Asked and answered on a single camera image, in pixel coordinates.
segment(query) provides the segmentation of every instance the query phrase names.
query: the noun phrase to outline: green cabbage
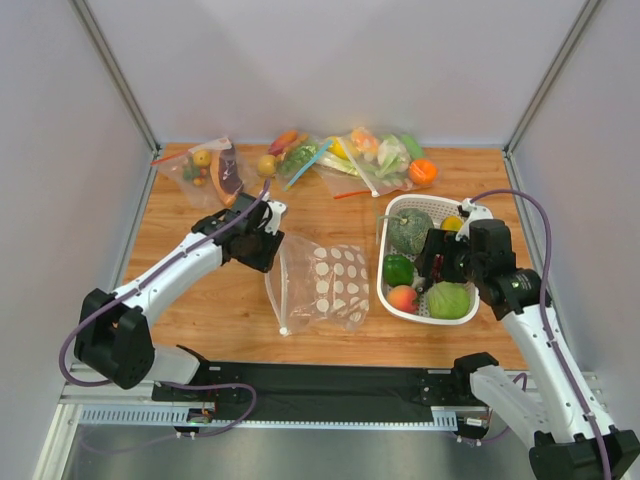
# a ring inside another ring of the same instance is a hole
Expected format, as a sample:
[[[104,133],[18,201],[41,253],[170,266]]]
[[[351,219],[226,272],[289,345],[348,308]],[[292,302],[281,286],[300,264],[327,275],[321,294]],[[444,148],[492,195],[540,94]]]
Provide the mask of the green cabbage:
[[[469,311],[471,299],[458,283],[436,283],[427,291],[427,306],[433,318],[457,320]]]

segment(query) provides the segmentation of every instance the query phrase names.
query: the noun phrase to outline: gray floor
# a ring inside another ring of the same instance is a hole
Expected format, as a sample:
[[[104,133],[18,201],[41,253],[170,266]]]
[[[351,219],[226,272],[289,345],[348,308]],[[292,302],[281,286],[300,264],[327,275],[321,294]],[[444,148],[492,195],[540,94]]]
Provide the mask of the gray floor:
[[[85,427],[94,448],[114,449],[171,433],[164,427]],[[65,480],[158,479],[532,480],[513,434],[471,448],[440,432],[236,429],[220,437],[170,440],[121,455],[74,445]]]

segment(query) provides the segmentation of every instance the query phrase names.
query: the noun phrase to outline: wooden table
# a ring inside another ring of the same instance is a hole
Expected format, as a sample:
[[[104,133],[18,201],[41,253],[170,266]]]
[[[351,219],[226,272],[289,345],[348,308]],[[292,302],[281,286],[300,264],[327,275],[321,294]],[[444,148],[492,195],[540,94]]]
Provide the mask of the wooden table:
[[[164,154],[172,155],[190,146],[171,144]],[[266,146],[239,145],[237,149],[255,162]],[[442,175],[437,186],[424,193],[462,200],[509,186],[499,150],[434,148],[427,152],[440,166]],[[259,190],[256,185],[250,193]],[[310,332],[282,337],[263,274],[231,262],[200,280],[167,310],[152,329],[154,342],[185,345],[216,360],[343,365],[450,367],[459,356],[487,351],[505,368],[526,368],[515,344],[485,305],[471,321],[452,327],[408,322],[391,316],[382,307],[375,289],[378,248],[372,197],[357,195],[334,200],[314,172],[305,174],[286,193],[274,182],[271,192],[272,198],[289,207],[281,224],[284,232],[305,236],[323,246],[362,246],[371,292],[371,308],[364,324],[355,332],[346,332],[320,323]],[[392,198],[394,194],[379,198],[375,207],[384,212]],[[497,195],[483,203],[511,228],[519,265],[530,266],[513,199]],[[190,208],[177,185],[159,174],[129,263],[127,281],[164,257],[208,213]]]

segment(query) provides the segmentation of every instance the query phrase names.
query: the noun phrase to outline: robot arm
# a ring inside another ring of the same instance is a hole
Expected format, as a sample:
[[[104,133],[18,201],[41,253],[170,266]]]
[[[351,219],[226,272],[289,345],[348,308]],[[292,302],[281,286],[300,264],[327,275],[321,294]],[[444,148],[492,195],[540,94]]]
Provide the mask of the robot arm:
[[[253,201],[255,198],[240,194],[229,210],[197,222],[180,245],[140,277],[113,293],[96,289],[87,295],[82,319],[114,298],[138,291],[78,334],[76,358],[124,389],[143,379],[188,384],[200,360],[181,348],[153,345],[150,328],[191,285],[231,259],[261,272],[271,269],[284,238],[278,228],[286,206],[280,202],[265,196],[232,229],[209,239]]]
[[[621,477],[640,453],[640,444],[634,432],[616,429],[595,400],[560,331],[548,293],[541,295],[540,277],[516,267],[509,229],[486,207],[467,199],[460,213],[466,221],[458,233],[429,231],[416,260],[418,272],[427,278],[427,286],[439,280],[470,281],[478,288],[481,300],[522,352],[543,405],[515,386],[488,354],[458,359],[471,393],[493,408],[529,448],[537,478],[603,478],[598,440],[604,440],[613,478]]]

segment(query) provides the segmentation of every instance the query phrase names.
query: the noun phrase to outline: perforated basket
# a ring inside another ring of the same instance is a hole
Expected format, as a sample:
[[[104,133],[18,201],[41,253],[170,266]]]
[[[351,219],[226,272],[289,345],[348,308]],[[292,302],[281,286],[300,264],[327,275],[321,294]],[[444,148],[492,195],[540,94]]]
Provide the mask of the perforated basket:
[[[431,195],[400,195],[389,203],[385,214],[394,215],[398,212],[398,210],[401,210],[403,208],[417,208],[427,212],[433,220],[434,225],[436,227],[439,227],[446,217],[451,215],[458,215],[458,205],[460,205],[460,203],[456,202],[455,200],[449,200],[448,198],[442,197],[433,197]],[[465,288],[469,293],[469,297],[471,298],[469,311],[464,317],[457,320],[442,320],[439,318],[431,317],[427,308],[426,295],[421,296],[420,307],[418,308],[416,314],[402,312],[397,308],[392,307],[389,302],[387,302],[387,294],[389,293],[389,290],[391,290],[391,287],[387,285],[382,278],[382,262],[385,255],[399,253],[393,246],[391,246],[391,243],[388,242],[388,223],[388,220],[384,220],[384,228],[382,230],[382,238],[380,241],[380,258],[378,260],[378,278],[376,282],[378,298],[380,298],[380,301],[382,302],[384,308],[389,310],[389,312],[395,317],[404,318],[405,320],[411,320],[412,322],[418,323],[430,323],[433,325],[462,325],[463,323],[471,320],[478,311],[478,307],[480,306],[478,289],[471,283],[467,283],[465,285]],[[405,256],[413,262],[416,259],[417,255]]]

